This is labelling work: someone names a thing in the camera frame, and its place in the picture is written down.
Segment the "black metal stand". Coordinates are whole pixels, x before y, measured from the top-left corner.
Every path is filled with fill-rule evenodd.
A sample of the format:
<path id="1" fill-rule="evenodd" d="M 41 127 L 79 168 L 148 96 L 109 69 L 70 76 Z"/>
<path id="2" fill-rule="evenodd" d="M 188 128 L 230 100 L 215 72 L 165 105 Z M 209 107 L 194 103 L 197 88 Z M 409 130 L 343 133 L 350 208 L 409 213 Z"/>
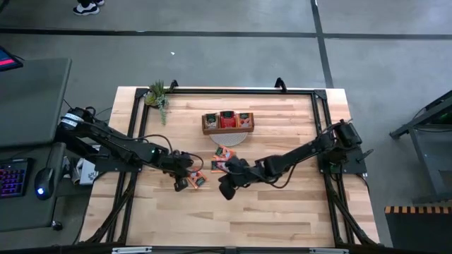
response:
<path id="1" fill-rule="evenodd" d="M 397 140 L 408 134 L 418 160 L 427 172 L 433 188 L 429 195 L 413 198 L 414 204 L 446 202 L 452 200 L 452 90 L 421 108 L 406 124 L 389 133 Z"/>

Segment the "dark computer screen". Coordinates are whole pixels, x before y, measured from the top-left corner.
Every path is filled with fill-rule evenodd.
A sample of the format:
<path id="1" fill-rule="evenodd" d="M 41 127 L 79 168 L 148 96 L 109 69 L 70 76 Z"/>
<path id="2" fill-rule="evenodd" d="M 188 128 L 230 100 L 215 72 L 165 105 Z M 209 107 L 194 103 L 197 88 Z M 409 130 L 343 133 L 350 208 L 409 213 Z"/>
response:
<path id="1" fill-rule="evenodd" d="M 9 71 L 17 68 L 22 68 L 23 63 L 20 62 L 14 55 L 0 46 L 0 72 Z"/>

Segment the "potted green succulent plant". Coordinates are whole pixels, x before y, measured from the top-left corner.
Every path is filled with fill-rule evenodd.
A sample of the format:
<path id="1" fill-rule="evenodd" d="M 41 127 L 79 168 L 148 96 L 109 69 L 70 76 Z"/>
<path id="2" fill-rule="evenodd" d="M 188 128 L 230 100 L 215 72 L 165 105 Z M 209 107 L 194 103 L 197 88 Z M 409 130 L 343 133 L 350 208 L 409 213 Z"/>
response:
<path id="1" fill-rule="evenodd" d="M 164 86 L 163 80 L 156 80 L 149 86 L 149 91 L 145 96 L 145 104 L 157 109 L 160 113 L 161 124 L 167 124 L 167 106 L 169 104 L 166 93 L 168 89 Z"/>

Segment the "black case with striped edge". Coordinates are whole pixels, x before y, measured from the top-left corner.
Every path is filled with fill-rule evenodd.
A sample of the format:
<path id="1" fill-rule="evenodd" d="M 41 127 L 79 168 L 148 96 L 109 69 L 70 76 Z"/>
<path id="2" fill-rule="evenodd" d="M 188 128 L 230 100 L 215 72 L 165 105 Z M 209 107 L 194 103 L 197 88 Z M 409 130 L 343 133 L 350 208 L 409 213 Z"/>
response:
<path id="1" fill-rule="evenodd" d="M 452 207 L 387 206 L 394 248 L 452 254 Z"/>

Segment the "wooden three-compartment tea box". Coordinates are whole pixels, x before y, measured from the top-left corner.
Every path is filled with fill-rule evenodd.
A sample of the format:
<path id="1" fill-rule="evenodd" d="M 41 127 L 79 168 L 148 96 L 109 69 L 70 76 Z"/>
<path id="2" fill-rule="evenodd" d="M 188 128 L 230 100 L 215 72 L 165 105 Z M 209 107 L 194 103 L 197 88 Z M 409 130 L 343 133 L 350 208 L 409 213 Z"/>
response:
<path id="1" fill-rule="evenodd" d="M 254 131 L 255 123 L 254 123 L 254 114 L 251 112 L 242 112 L 242 113 L 250 113 L 252 126 L 248 128 L 240 128 L 238 126 L 238 114 L 240 112 L 234 111 L 235 116 L 237 118 L 237 126 L 235 128 L 221 128 L 220 127 L 220 112 L 218 113 L 210 113 L 210 114 L 217 114 L 218 115 L 218 128 L 216 129 L 206 129 L 205 128 L 205 115 L 202 115 L 201 123 L 202 123 L 202 131 L 204 135 L 213 135 L 213 134 L 225 134 L 225 133 L 252 133 Z"/>

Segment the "black aluminium table frame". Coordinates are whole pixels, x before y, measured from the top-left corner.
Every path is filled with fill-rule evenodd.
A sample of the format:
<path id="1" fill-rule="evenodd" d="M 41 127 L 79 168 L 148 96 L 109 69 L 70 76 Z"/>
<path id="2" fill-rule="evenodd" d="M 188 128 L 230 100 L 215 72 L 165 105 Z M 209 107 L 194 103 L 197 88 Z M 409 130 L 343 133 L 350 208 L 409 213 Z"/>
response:
<path id="1" fill-rule="evenodd" d="M 312 102 L 320 96 L 299 88 L 282 93 L 274 88 L 178 87 L 169 95 L 167 124 L 158 110 L 143 110 L 134 87 L 119 87 L 109 119 L 122 133 L 131 130 L 138 109 L 136 136 L 159 145 L 194 153 L 209 163 L 215 143 L 201 130 L 202 115 L 222 110 L 251 112 L 256 127 L 236 146 L 249 163 L 279 155 L 316 137 L 324 126 Z M 331 247 L 334 244 L 324 180 L 316 159 L 300 163 L 276 187 L 258 183 L 240 189 L 231 200 L 219 191 L 218 175 L 205 166 L 207 183 L 176 192 L 174 181 L 145 168 L 139 175 L 126 242 L 133 246 Z"/>

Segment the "white printed carton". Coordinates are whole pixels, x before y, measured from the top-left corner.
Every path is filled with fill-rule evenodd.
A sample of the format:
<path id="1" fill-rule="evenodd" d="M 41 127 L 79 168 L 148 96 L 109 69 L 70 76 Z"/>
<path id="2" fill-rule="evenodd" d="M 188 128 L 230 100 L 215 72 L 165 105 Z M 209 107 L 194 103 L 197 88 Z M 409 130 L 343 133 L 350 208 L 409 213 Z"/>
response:
<path id="1" fill-rule="evenodd" d="M 98 177 L 95 165 L 86 159 L 75 159 L 72 171 L 72 181 L 76 185 L 91 186 Z"/>

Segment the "red strawberry tea packet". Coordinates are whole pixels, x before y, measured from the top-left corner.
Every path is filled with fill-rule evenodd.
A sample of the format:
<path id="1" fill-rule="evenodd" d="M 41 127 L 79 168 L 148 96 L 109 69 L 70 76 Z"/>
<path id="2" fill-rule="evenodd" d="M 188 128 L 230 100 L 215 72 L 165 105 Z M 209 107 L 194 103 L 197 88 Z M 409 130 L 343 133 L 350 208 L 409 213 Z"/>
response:
<path id="1" fill-rule="evenodd" d="M 220 127 L 221 128 L 235 128 L 237 126 L 237 118 L 234 111 L 220 112 Z"/>

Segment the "dark grey desk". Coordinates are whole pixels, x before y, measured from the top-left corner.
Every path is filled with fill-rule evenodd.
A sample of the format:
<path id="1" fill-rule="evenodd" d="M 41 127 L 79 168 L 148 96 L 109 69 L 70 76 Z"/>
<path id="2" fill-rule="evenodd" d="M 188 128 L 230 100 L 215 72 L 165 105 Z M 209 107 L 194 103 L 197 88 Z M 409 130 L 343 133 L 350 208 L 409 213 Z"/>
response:
<path id="1" fill-rule="evenodd" d="M 0 160 L 33 159 L 25 195 L 0 199 L 0 232 L 51 226 L 56 191 L 39 200 L 34 180 L 46 167 L 54 188 L 61 179 L 66 146 L 55 137 L 70 69 L 70 59 L 41 59 L 0 73 Z"/>

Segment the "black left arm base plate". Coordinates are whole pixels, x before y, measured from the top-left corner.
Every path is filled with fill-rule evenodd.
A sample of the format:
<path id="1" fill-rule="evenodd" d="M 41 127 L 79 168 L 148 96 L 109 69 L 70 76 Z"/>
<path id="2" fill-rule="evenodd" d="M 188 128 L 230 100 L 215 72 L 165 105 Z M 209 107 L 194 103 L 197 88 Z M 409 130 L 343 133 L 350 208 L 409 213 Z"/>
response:
<path id="1" fill-rule="evenodd" d="M 126 163 L 121 159 L 113 157 L 112 153 L 106 148 L 100 146 L 95 160 L 95 171 L 98 172 L 131 172 L 138 173 L 142 171 L 142 164 Z"/>

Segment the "backlit black keyboard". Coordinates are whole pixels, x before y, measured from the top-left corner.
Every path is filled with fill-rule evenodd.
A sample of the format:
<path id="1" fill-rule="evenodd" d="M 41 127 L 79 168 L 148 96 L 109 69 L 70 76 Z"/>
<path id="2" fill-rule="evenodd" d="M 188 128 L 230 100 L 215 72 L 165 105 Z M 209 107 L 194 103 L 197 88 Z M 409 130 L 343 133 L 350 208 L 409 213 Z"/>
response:
<path id="1" fill-rule="evenodd" d="M 31 158 L 0 160 L 0 199 L 25 195 L 32 165 Z"/>

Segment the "black computer mouse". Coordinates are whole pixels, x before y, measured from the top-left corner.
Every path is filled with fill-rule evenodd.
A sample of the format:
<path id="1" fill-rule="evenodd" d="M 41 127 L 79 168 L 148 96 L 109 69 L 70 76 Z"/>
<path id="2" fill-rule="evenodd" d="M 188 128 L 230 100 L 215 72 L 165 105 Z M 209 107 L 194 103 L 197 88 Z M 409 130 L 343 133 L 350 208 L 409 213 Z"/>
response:
<path id="1" fill-rule="evenodd" d="M 37 172 L 34 180 L 35 194 L 39 200 L 49 199 L 54 192 L 54 175 L 53 168 L 43 168 Z"/>

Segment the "silver metal bracket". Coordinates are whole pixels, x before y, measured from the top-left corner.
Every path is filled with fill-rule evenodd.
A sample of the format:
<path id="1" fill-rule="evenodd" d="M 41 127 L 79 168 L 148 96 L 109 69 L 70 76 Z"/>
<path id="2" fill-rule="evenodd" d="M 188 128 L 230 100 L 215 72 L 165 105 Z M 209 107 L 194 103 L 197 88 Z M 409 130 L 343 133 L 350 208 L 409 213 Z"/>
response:
<path id="1" fill-rule="evenodd" d="M 309 254 L 350 254 L 348 249 L 340 248 L 310 248 Z"/>
<path id="2" fill-rule="evenodd" d="M 152 246 L 132 246 L 113 248 L 111 254 L 148 254 L 152 251 Z"/>

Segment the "white round plate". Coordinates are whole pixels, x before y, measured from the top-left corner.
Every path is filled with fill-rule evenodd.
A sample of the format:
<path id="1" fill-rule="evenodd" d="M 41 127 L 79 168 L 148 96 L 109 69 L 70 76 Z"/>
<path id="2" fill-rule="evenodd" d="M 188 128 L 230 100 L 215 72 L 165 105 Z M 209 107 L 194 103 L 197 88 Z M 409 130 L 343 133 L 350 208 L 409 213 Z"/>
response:
<path id="1" fill-rule="evenodd" d="M 210 135 L 210 139 L 217 145 L 223 145 L 225 147 L 232 147 L 242 143 L 248 133 L 225 133 L 225 134 L 213 134 Z"/>

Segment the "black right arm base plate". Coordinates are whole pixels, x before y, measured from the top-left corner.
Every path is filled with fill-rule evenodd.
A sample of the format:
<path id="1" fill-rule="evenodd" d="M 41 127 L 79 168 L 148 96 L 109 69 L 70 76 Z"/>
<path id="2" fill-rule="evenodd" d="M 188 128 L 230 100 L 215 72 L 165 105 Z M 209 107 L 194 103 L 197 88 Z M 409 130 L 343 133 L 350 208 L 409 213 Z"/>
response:
<path id="1" fill-rule="evenodd" d="M 365 174 L 366 156 L 360 147 L 332 150 L 319 155 L 319 171 L 321 174 Z"/>

